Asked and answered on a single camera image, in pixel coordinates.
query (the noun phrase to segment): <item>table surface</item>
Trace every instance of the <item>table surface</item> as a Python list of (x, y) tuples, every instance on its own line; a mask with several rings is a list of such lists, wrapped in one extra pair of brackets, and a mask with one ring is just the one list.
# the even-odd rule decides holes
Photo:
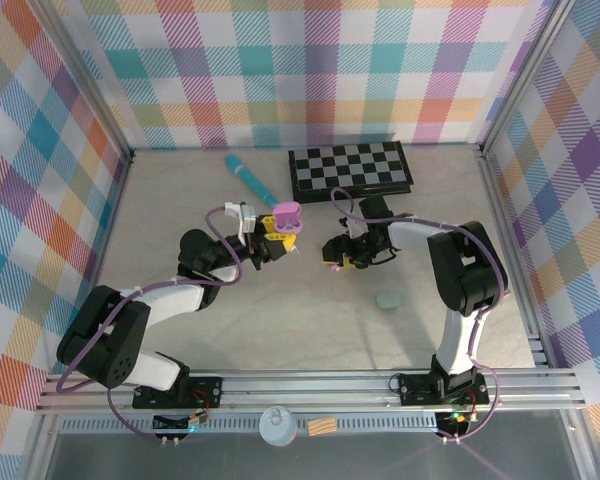
[[(179, 240), (206, 229), (205, 213), (225, 201), (268, 208), (224, 165), (228, 151), (140, 151), (115, 219), (99, 283), (142, 286), (174, 276)], [(291, 200), (287, 152), (233, 150), (279, 201)], [(405, 147), (412, 193), (387, 196), (394, 213), (485, 226), (500, 252), (471, 147)], [(445, 306), (429, 258), (401, 251), (366, 270), (332, 272), (321, 248), (343, 232), (330, 203), (303, 205), (298, 253), (257, 272), (245, 264), (242, 282), (223, 288), (206, 310), (162, 322), (143, 348), (173, 356), (194, 369), (428, 368), (442, 338)], [(217, 217), (225, 234), (235, 221)], [(376, 296), (398, 291), (402, 304), (380, 310)], [(478, 360), (495, 367), (532, 367), (514, 295), (485, 324)]]

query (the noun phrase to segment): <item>black and white checkerboard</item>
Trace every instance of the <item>black and white checkerboard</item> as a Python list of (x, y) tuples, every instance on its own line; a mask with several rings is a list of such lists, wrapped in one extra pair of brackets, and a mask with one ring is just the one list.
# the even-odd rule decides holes
[(356, 198), (409, 193), (413, 185), (400, 142), (290, 150), (289, 167), (299, 203), (329, 200), (333, 187)]

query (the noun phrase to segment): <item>plaid wall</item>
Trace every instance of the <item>plaid wall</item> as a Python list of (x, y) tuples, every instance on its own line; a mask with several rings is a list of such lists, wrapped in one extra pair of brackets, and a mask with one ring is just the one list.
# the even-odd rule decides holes
[(0, 479), (91, 287), (122, 171), (25, 0), (0, 1)]
[(55, 4), (129, 142), (179, 148), (474, 142), (551, 0)]
[(494, 167), (546, 329), (600, 437), (600, 0), (580, 0)]

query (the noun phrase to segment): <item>teal pen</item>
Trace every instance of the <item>teal pen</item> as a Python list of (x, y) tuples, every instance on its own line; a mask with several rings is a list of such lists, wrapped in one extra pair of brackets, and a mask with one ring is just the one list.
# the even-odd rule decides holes
[(274, 198), (273, 194), (267, 187), (260, 183), (260, 180), (251, 173), (237, 156), (227, 155), (224, 161), (227, 164), (227, 168), (240, 177), (240, 179), (247, 184), (247, 187), (249, 187), (253, 193), (258, 195), (258, 197), (260, 197), (260, 199), (270, 208), (274, 208), (278, 204), (278, 201)]

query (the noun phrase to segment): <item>cable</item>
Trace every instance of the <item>cable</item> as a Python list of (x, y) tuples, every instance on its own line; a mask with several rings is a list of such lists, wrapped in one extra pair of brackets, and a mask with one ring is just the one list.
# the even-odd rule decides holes
[(391, 393), (395, 393), (396, 395), (401, 395), (400, 393), (400, 389), (398, 388), (393, 388), (391, 386), (391, 382), (393, 382), (394, 378), (398, 378), (400, 375), (402, 375), (401, 373), (394, 373), (393, 375), (391, 375), (391, 377), (389, 378), (389, 390), (391, 390)]
[(471, 397), (471, 403), (472, 403), (472, 404), (473, 404), (473, 406), (475, 407), (475, 406), (476, 406), (476, 403), (477, 403), (476, 394), (475, 394), (475, 393), (473, 393), (473, 390), (471, 390), (471, 389), (468, 389), (468, 390), (467, 390), (467, 393), (468, 393), (468, 394), (469, 394), (469, 396)]
[(196, 400), (198, 401), (198, 403), (203, 403), (202, 400), (200, 399), (200, 395), (202, 395), (204, 397), (205, 407), (202, 410), (204, 411), (205, 415), (209, 416), (209, 409), (211, 408), (211, 405), (209, 404), (209, 396), (206, 393), (204, 393), (202, 390), (193, 390), (191, 392), (191, 395), (196, 397)]
[[(349, 211), (345, 210), (340, 205), (338, 205), (338, 201), (336, 200), (337, 193), (341, 193), (345, 197), (347, 197), (347, 199), (349, 200)], [(471, 335), (469, 337), (469, 351), (467, 353), (469, 354), (469, 358), (471, 359), (471, 363), (473, 364), (474, 367), (476, 367), (479, 370), (487, 370), (491, 374), (496, 388), (495, 388), (495, 395), (494, 395), (493, 403), (491, 405), (491, 408), (487, 412), (487, 415), (484, 418), (484, 420), (482, 420), (482, 422), (480, 422), (480, 424), (475, 429), (473, 429), (471, 432), (465, 433), (464, 435), (462, 435), (461, 438), (468, 438), (468, 437), (475, 435), (480, 430), (482, 430), (484, 428), (484, 426), (489, 422), (489, 420), (493, 416), (493, 412), (496, 408), (496, 405), (500, 401), (500, 380), (498, 379), (498, 375), (496, 374), (496, 372), (493, 368), (488, 367), (486, 365), (482, 365), (481, 363), (478, 363), (475, 359), (476, 358), (475, 341), (478, 336), (478, 331), (480, 330), (480, 325), (484, 322), (483, 318), (487, 313), (491, 312), (498, 305), (500, 305), (500, 303), (502, 302), (502, 299), (504, 297), (504, 290), (505, 290), (504, 277), (502, 276), (502, 271), (500, 270), (500, 267), (498, 266), (496, 259), (494, 258), (492, 253), (489, 251), (487, 246), (478, 237), (476, 237), (473, 233), (469, 232), (468, 230), (466, 230), (462, 227), (459, 227), (457, 225), (451, 225), (449, 223), (444, 223), (444, 222), (432, 222), (430, 220), (416, 218), (415, 216), (389, 217), (389, 218), (378, 218), (378, 219), (367, 219), (364, 217), (359, 217), (359, 216), (353, 214), (353, 207), (354, 207), (353, 197), (349, 194), (349, 192), (347, 192), (345, 189), (340, 188), (340, 187), (335, 187), (335, 188), (331, 189), (331, 203), (333, 203), (333, 206), (336, 207), (336, 209), (340, 213), (345, 215), (347, 218), (356, 220), (357, 222), (361, 222), (361, 223), (367, 223), (367, 224), (369, 224), (369, 223), (387, 223), (387, 222), (418, 223), (418, 224), (426, 225), (429, 227), (435, 227), (435, 228), (441, 228), (444, 230), (452, 230), (452, 231), (460, 232), (465, 237), (467, 237), (469, 240), (471, 240), (480, 249), (480, 251), (484, 254), (484, 256), (487, 258), (489, 265), (491, 266), (491, 268), (493, 269), (493, 271), (496, 275), (496, 281), (498, 282), (498, 288), (499, 288), (498, 298), (495, 302), (493, 302), (492, 305), (484, 307), (483, 309), (478, 311), (478, 314), (476, 315), (475, 323), (473, 325), (473, 328), (471, 329)], [(447, 437), (456, 438), (453, 435), (451, 435), (447, 432), (444, 432), (442, 430), (439, 430), (439, 432)]]
[[(69, 377), (69, 375), (71, 375), (75, 371), (76, 367), (84, 359), (84, 357), (87, 355), (87, 353), (89, 353), (89, 351), (93, 348), (93, 346), (100, 339), (100, 337), (102, 335), (104, 335), (105, 330), (109, 327), (109, 325), (111, 325), (111, 323), (113, 323), (113, 320), (120, 313), (120, 311), (124, 308), (124, 306), (127, 303), (129, 303), (131, 300), (133, 300), (134, 298), (139, 297), (139, 296), (143, 295), (144, 293), (150, 292), (152, 290), (157, 290), (157, 289), (165, 288), (165, 287), (172, 287), (173, 285), (176, 285), (176, 286), (177, 285), (211, 285), (211, 286), (217, 286), (217, 287), (228, 287), (230, 285), (235, 285), (236, 283), (238, 283), (242, 279), (242, 273), (243, 273), (242, 263), (240, 261), (240, 258), (238, 257), (238, 254), (231, 247), (231, 245), (229, 244), (229, 242), (227, 242), (227, 240), (222, 236), (222, 234), (218, 231), (218, 229), (213, 225), (213, 223), (211, 223), (211, 217), (213, 215), (215, 215), (216, 213), (219, 213), (219, 212), (222, 212), (222, 211), (224, 211), (224, 207), (216, 207), (216, 208), (210, 210), (205, 215), (204, 219), (205, 219), (205, 222), (207, 223), (207, 226), (209, 227), (209, 230), (211, 230), (213, 232), (213, 234), (216, 237), (218, 237), (218, 240), (220, 240), (220, 243), (224, 246), (224, 248), (227, 249), (227, 251), (231, 255), (231, 258), (235, 262), (236, 268), (238, 270), (236, 278), (233, 279), (233, 280), (231, 280), (231, 281), (228, 281), (228, 282), (215, 281), (215, 280), (204, 280), (204, 279), (195, 279), (195, 280), (192, 280), (192, 279), (184, 279), (184, 280), (182, 280), (181, 279), (181, 280), (177, 280), (177, 281), (175, 281), (175, 280), (169, 280), (169, 281), (165, 281), (165, 282), (157, 282), (157, 283), (153, 283), (151, 285), (147, 285), (146, 287), (144, 287), (144, 288), (142, 288), (140, 290), (136, 290), (133, 293), (129, 294), (127, 297), (123, 298), (122, 301), (120, 301), (120, 303), (118, 303), (115, 306), (115, 308), (107, 316), (107, 318), (105, 319), (105, 321), (102, 322), (102, 325), (100, 325), (100, 328), (95, 333), (95, 335), (93, 337), (91, 337), (91, 339), (87, 342), (87, 344), (84, 346), (84, 348), (82, 350), (80, 350), (80, 352), (78, 353), (78, 355), (76, 355), (76, 357), (73, 359), (73, 361), (69, 364), (69, 366), (67, 367), (67, 369), (65, 370), (65, 372), (60, 377), (60, 380), (58, 381), (58, 385), (56, 386), (56, 392), (58, 392), (58, 393), (75, 392), (76, 390), (79, 390), (80, 388), (83, 388), (83, 387), (85, 387), (87, 385), (90, 385), (91, 383), (94, 383), (93, 380), (85, 380), (83, 382), (80, 382), (77, 385), (72, 386), (72, 387), (63, 388), (65, 382), (67, 381), (67, 378)], [(111, 408), (111, 411), (116, 416), (116, 418), (118, 420), (120, 420), (120, 422), (125, 427), (127, 427), (129, 430), (131, 430), (133, 433), (136, 433), (137, 435), (140, 435), (141, 437), (144, 437), (144, 438), (148, 438), (148, 439), (151, 439), (151, 440), (156, 440), (158, 442), (161, 441), (159, 438), (157, 438), (153, 434), (150, 434), (150, 433), (147, 433), (147, 432), (142, 432), (142, 431), (138, 430), (129, 421), (127, 421), (120, 414), (120, 412), (118, 412), (118, 410), (116, 409), (115, 405), (113, 404), (113, 399), (111, 397), (111, 389), (107, 390), (107, 402), (109, 403), (109, 407)]]

